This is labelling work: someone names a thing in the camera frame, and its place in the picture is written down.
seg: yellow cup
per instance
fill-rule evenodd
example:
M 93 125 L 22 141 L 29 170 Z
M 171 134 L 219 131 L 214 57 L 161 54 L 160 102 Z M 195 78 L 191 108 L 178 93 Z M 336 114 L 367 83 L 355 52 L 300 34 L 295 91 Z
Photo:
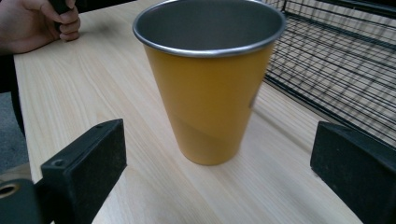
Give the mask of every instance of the yellow cup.
M 215 165 L 236 154 L 285 25 L 279 11 L 248 0 L 167 1 L 136 18 L 134 33 L 189 160 Z

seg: table surface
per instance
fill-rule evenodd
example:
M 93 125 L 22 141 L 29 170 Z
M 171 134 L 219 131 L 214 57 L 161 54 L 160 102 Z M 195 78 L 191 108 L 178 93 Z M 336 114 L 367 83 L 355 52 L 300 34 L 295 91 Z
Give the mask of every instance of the table surface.
M 15 56 L 33 180 L 92 126 L 123 119 L 128 166 L 93 223 L 361 223 L 309 166 L 322 118 L 265 83 L 233 159 L 179 152 L 131 29 L 157 2 L 83 13 L 80 39 Z

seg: floor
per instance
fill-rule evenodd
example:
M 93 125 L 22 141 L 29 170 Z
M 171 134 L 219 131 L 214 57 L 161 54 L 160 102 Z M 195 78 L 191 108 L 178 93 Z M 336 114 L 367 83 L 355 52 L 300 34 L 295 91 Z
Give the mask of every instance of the floor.
M 26 141 L 15 119 L 11 94 L 0 93 L 0 174 L 27 162 Z

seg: wire mesh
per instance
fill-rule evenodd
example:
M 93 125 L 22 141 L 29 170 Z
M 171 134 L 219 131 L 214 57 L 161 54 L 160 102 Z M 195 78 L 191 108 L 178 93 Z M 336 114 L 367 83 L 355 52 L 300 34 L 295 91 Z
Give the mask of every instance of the wire mesh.
M 396 20 L 315 0 L 267 3 L 284 11 L 288 26 L 266 81 L 396 146 Z

